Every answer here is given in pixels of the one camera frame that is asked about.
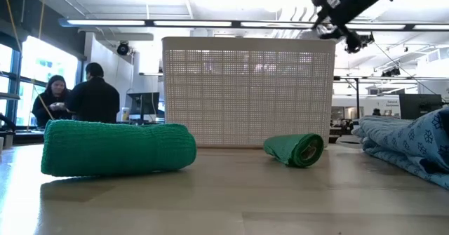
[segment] green towel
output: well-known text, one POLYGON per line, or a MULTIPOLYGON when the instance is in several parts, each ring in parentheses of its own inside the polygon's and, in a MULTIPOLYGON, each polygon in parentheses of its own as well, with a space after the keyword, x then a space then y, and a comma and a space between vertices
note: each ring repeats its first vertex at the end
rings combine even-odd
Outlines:
POLYGON ((264 142, 264 150, 278 161, 305 168, 318 161, 324 142, 317 134, 296 134, 271 137, 264 142))
POLYGON ((196 158, 194 137, 177 124, 50 121, 44 137, 41 171, 53 176, 141 175, 181 169, 196 158))

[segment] perforated basket wall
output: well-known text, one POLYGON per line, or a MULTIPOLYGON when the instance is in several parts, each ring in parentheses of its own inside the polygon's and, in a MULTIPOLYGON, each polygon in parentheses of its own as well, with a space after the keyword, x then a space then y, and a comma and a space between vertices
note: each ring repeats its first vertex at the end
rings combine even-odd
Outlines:
POLYGON ((166 122, 200 146, 261 146, 268 137, 329 136, 335 43, 165 38, 166 122))

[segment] blue patterned blanket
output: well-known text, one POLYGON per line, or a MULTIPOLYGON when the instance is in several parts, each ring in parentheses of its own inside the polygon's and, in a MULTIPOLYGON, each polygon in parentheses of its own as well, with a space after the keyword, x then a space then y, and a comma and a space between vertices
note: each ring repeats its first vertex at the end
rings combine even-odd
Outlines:
POLYGON ((363 150, 449 189, 449 109, 414 121, 365 116, 353 134, 363 150))

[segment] woman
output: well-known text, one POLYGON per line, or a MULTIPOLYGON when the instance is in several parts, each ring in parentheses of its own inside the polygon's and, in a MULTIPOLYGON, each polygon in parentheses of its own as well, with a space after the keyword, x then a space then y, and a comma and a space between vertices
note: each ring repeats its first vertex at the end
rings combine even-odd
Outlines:
MULTIPOLYGON (((47 83, 47 88, 40 94, 43 103, 54 119, 71 119, 71 115, 67 112, 64 104, 68 95, 69 91, 65 87, 64 77, 60 75, 52 76, 47 83)), ((48 120, 51 119, 39 97, 34 101, 32 113, 37 119, 38 127, 45 127, 48 120)))

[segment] man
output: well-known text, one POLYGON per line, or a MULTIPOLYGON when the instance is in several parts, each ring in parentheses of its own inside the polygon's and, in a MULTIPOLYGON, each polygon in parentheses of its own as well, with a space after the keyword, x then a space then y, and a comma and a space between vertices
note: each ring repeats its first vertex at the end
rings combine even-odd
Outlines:
POLYGON ((70 93, 67 111, 76 114, 80 121, 116 123, 120 111, 119 92, 103 79, 100 64, 92 62, 86 66, 86 82, 80 83, 70 93))

